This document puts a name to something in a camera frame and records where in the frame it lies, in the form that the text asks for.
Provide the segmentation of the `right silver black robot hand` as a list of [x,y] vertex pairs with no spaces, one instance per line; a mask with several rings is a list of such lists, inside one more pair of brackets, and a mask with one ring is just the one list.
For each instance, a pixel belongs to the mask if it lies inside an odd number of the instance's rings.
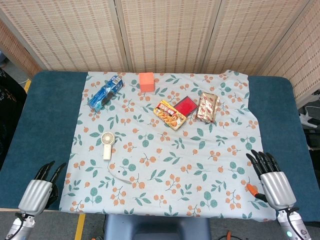
[[253,149],[246,156],[260,180],[263,193],[258,192],[250,183],[246,185],[247,190],[256,199],[268,203],[277,211],[291,209],[297,200],[287,176],[281,171],[275,158],[268,152],[257,152]]

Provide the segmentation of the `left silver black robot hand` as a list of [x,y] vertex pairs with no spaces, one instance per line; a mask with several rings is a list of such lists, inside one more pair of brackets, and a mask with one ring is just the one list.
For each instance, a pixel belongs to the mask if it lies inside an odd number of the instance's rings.
[[22,214],[37,216],[59,198],[59,188],[56,182],[67,163],[62,163],[56,169],[53,176],[47,180],[49,171],[54,163],[55,161],[51,161],[44,164],[27,185],[18,205],[18,209]]

